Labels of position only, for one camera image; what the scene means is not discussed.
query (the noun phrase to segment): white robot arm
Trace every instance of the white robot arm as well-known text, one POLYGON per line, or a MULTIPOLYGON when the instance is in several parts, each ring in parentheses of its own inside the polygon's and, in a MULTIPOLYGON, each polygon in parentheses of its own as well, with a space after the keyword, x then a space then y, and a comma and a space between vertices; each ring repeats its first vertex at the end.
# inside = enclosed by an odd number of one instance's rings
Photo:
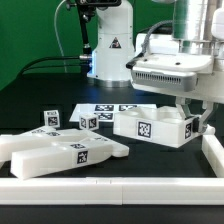
POLYGON ((153 1, 175 2, 173 34, 167 44, 175 43, 176 53, 170 47, 167 52, 154 50, 151 38, 147 52, 127 66, 132 85, 176 96, 185 117, 192 116, 187 106, 190 99, 203 101, 205 113, 196 117, 194 128, 204 133, 208 118, 218 103, 224 103, 224 1, 153 1))

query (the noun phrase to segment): dark green background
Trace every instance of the dark green background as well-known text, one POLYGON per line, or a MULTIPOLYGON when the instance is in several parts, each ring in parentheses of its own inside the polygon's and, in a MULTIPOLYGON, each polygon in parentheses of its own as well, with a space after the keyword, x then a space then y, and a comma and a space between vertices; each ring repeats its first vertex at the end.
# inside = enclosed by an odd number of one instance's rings
MULTIPOLYGON (((61 0, 0 1, 0 89, 12 82, 28 62, 47 56, 60 56, 54 32, 54 13, 61 0)), ((136 0, 134 5, 134 37, 141 29, 171 19, 173 5, 151 0, 136 0)), ((74 8, 63 6, 58 16, 58 30, 65 55, 82 53, 82 42, 74 8)), ((88 24, 92 47, 97 41, 97 19, 88 24)))

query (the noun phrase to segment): white block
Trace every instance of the white block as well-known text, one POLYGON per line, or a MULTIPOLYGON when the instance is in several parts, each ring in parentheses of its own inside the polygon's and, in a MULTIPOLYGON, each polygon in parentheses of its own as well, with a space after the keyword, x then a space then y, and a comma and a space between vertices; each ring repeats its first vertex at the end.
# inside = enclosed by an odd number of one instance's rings
POLYGON ((202 151, 217 177, 224 177, 224 148, 215 135, 203 136, 202 151))
POLYGON ((199 136, 193 117, 182 120, 177 108, 137 107, 115 114, 114 134, 178 148, 199 136))
POLYGON ((44 111, 44 122, 46 126, 60 128, 60 118, 58 110, 44 111))
POLYGON ((40 132, 32 135, 0 136, 0 162, 11 160, 12 152, 49 147, 55 141, 79 141, 88 136, 77 129, 40 132))
MULTIPOLYGON (((136 38, 135 56, 142 51, 146 34, 140 33, 136 38)), ((148 46, 150 54, 177 54, 179 52, 179 42, 172 39, 172 35, 167 34, 152 34, 150 36, 150 45, 148 46)))
POLYGON ((1 205, 224 205, 224 178, 2 178, 1 205))
POLYGON ((224 40, 224 8, 219 8, 215 11, 211 32, 215 38, 224 40))
POLYGON ((11 172, 20 179, 102 162, 112 155, 127 156, 129 149, 103 138, 86 138, 80 142, 53 143, 51 147, 12 153, 11 172))
POLYGON ((98 115, 92 113, 84 113, 79 116, 79 128, 87 130, 99 129, 98 115))
POLYGON ((122 204, 119 178, 33 178, 21 181, 4 178, 0 184, 0 204, 86 205, 122 204))

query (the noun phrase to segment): cable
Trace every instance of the cable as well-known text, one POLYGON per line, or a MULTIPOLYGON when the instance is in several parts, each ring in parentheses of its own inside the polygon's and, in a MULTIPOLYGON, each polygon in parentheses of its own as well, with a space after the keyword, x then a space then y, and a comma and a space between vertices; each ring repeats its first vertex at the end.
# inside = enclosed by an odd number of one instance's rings
POLYGON ((166 25, 166 24, 173 24, 173 20, 165 20, 165 21, 158 22, 158 23, 156 23, 155 25, 153 25, 153 26, 149 29, 148 33, 147 33, 146 36, 145 36, 144 42, 143 42, 143 44, 142 44, 142 52, 141 52, 141 53, 142 53, 143 55, 144 55, 144 54, 146 53, 146 51, 147 51, 147 46, 148 46, 148 44, 149 44, 149 38, 150 38, 151 34, 152 34, 156 29, 158 29, 159 27, 161 27, 161 26, 163 26, 163 25, 166 25))
POLYGON ((132 2, 132 7, 133 8, 135 7, 135 3, 136 3, 136 0, 133 0, 133 2, 132 2))
MULTIPOLYGON (((67 67, 76 67, 76 66, 80 66, 80 64, 74 64, 74 65, 66 65, 67 67)), ((40 69, 40 68, 61 68, 64 67, 64 65, 46 65, 46 66, 35 66, 35 67, 31 67, 31 68, 26 68, 24 69, 23 73, 29 70, 34 70, 34 69, 40 69)))
MULTIPOLYGON (((145 29, 142 29, 142 30, 138 31, 137 34, 148 32, 150 28, 151 27, 147 27, 145 29)), ((171 35, 172 31, 173 31, 172 26, 161 26, 161 27, 158 27, 158 29, 156 29, 153 32, 153 34, 168 34, 168 35, 171 35)))
POLYGON ((166 24, 173 24, 173 20, 165 20, 165 21, 161 21, 161 22, 159 22, 159 23, 156 23, 155 25, 153 25, 153 26, 149 29, 148 33, 147 33, 146 36, 145 36, 144 42, 143 42, 143 44, 142 44, 142 51, 141 51, 141 53, 139 53, 136 57, 134 57, 131 61, 129 61, 129 62, 126 64, 126 68, 128 68, 128 69, 132 69, 132 68, 135 66, 136 62, 139 60, 139 58, 144 57, 144 55, 145 55, 145 53, 146 53, 146 51, 147 51, 147 46, 148 46, 148 44, 149 44, 149 38, 150 38, 151 34, 152 34, 155 30, 157 30, 159 27, 161 27, 161 26, 163 26, 163 25, 166 25, 166 24))
POLYGON ((79 59, 78 56, 45 57, 45 58, 40 58, 40 59, 31 61, 30 63, 28 63, 27 65, 25 65, 20 70, 20 72, 18 73, 17 77, 22 76, 22 74, 24 73, 24 71, 28 70, 28 68, 30 68, 32 65, 35 65, 35 64, 40 63, 40 62, 44 62, 44 61, 62 61, 62 60, 65 61, 65 60, 77 60, 77 59, 79 59))
MULTIPOLYGON (((61 56, 64 57, 64 50, 63 50, 63 47, 62 47, 62 44, 61 44, 61 41, 60 41, 60 37, 59 37, 59 34, 58 34, 58 28, 57 28, 57 19, 58 19, 58 13, 59 13, 59 10, 61 8, 61 6, 66 2, 66 0, 62 0, 60 2, 60 4, 58 5, 56 11, 55 11, 55 14, 54 14, 54 30, 55 30, 55 34, 56 34, 56 39, 57 39, 57 42, 58 42, 58 46, 59 46, 59 49, 60 49, 60 52, 61 52, 61 56)), ((67 67, 66 67, 66 61, 63 62, 64 63, 64 67, 65 67, 65 73, 68 73, 68 70, 67 70, 67 67)))

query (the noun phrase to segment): black cable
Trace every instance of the black cable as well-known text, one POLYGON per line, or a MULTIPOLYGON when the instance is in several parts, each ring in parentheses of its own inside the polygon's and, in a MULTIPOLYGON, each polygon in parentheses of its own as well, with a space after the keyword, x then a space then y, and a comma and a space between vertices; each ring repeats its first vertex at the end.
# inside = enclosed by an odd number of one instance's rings
POLYGON ((77 60, 79 59, 79 56, 65 56, 65 57, 45 57, 45 58, 40 58, 34 61, 31 61, 30 63, 28 63, 27 65, 25 65, 20 72, 18 73, 17 77, 22 76, 22 74, 24 73, 24 71, 26 71, 29 67, 31 67, 32 65, 38 64, 40 62, 44 62, 44 61, 64 61, 64 60, 77 60))
MULTIPOLYGON (((142 30, 138 31, 137 34, 148 32, 150 28, 151 27, 142 29, 142 30)), ((168 34, 168 35, 171 35, 172 32, 173 32, 173 27, 172 26, 161 26, 158 29, 154 30, 153 34, 168 34)))
POLYGON ((172 20, 161 21, 150 27, 148 33, 145 36, 145 40, 142 44, 142 51, 126 64, 126 68, 132 69, 135 66, 136 62, 139 60, 139 58, 144 57, 147 50, 147 46, 149 44, 149 38, 151 34, 154 33, 156 30, 158 30, 160 27, 163 27, 164 25, 167 24, 173 24, 173 21, 172 20))
POLYGON ((95 15, 95 8, 88 7, 88 6, 81 6, 77 4, 77 10, 78 10, 79 24, 81 28, 81 34, 82 34, 83 54, 91 54, 92 49, 89 44, 89 37, 88 37, 86 23, 89 22, 90 19, 95 15))
POLYGON ((135 7, 135 3, 136 3, 136 0, 133 0, 133 2, 132 2, 132 7, 133 8, 135 7))
MULTIPOLYGON (((68 67, 78 67, 80 66, 81 64, 75 64, 75 65, 68 65, 68 67)), ((42 68, 62 68, 64 67, 64 65, 46 65, 46 66, 36 66, 36 67, 31 67, 31 68, 27 68, 23 71, 23 74, 21 75, 24 75, 24 72, 27 72, 27 71, 30 71, 30 70, 34 70, 34 69, 42 69, 42 68)))

